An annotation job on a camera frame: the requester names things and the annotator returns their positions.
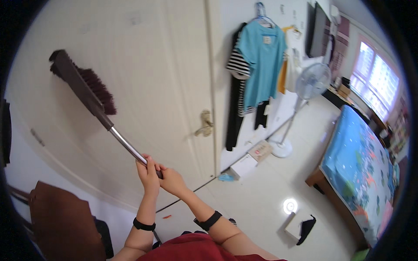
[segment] person's left hand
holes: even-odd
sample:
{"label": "person's left hand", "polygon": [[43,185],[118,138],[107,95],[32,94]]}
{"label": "person's left hand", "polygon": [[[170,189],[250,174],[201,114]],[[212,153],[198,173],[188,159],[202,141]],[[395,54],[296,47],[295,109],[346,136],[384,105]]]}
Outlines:
{"label": "person's left hand", "polygon": [[158,180],[156,170],[164,171],[167,168],[162,164],[154,162],[150,155],[143,154],[143,156],[147,159],[147,167],[136,161],[138,176],[144,186],[145,194],[157,197],[160,192],[160,181]]}

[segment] hand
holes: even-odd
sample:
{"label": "hand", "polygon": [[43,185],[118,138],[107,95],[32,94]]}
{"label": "hand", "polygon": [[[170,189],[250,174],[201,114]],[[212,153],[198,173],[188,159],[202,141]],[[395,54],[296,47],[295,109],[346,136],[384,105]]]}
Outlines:
{"label": "hand", "polygon": [[167,168],[154,162],[150,155],[143,154],[143,156],[147,159],[147,167],[136,161],[138,176],[144,186],[145,194],[157,197],[160,192],[160,183],[156,170],[166,170]]}
{"label": "hand", "polygon": [[182,176],[174,169],[167,168],[164,170],[163,177],[163,180],[159,180],[160,186],[168,193],[182,199],[184,193],[190,191],[184,183]]}

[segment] door frame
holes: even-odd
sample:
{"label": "door frame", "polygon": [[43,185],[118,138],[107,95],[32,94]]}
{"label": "door frame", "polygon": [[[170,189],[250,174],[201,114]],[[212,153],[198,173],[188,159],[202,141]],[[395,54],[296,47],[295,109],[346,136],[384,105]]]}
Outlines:
{"label": "door frame", "polygon": [[227,125],[229,95],[223,83],[229,75],[225,70],[222,42],[221,5],[219,0],[205,0],[206,26],[209,40],[212,115],[214,121],[215,177],[221,174],[221,153]]}

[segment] wooden bed frame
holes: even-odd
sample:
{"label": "wooden bed frame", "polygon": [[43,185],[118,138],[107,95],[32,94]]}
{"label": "wooden bed frame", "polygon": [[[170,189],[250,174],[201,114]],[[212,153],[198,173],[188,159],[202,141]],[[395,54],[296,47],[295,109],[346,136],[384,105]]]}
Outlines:
{"label": "wooden bed frame", "polygon": [[[329,143],[332,140],[332,137],[334,136],[335,127],[337,126],[338,121],[334,124],[334,130],[332,131],[332,136],[329,139],[328,145],[324,151],[324,154],[329,146]],[[322,162],[322,159],[324,157],[324,154],[322,155],[321,161],[319,162],[316,169],[311,173],[311,175],[305,180],[306,184],[308,184],[309,187],[314,186],[315,184],[324,192],[325,196],[331,201],[331,203],[334,205],[337,212],[340,214],[341,218],[344,220],[344,222],[347,225],[347,228],[351,232],[356,245],[357,250],[364,250],[368,248],[368,244],[366,241],[366,238],[364,237],[363,231],[357,224],[357,221],[354,219],[354,216],[351,214],[350,210],[347,208],[347,206],[341,201],[340,197],[335,193],[332,186],[329,184],[328,180],[322,173],[322,171],[319,169],[319,165]]]}

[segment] red shirt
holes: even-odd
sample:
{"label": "red shirt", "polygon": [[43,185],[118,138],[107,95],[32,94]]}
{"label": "red shirt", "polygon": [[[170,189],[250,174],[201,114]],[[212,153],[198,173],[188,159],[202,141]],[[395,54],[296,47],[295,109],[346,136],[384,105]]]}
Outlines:
{"label": "red shirt", "polygon": [[256,254],[233,256],[216,244],[208,234],[200,233],[190,233],[173,238],[137,259],[137,261],[146,260],[265,261],[264,258]]}

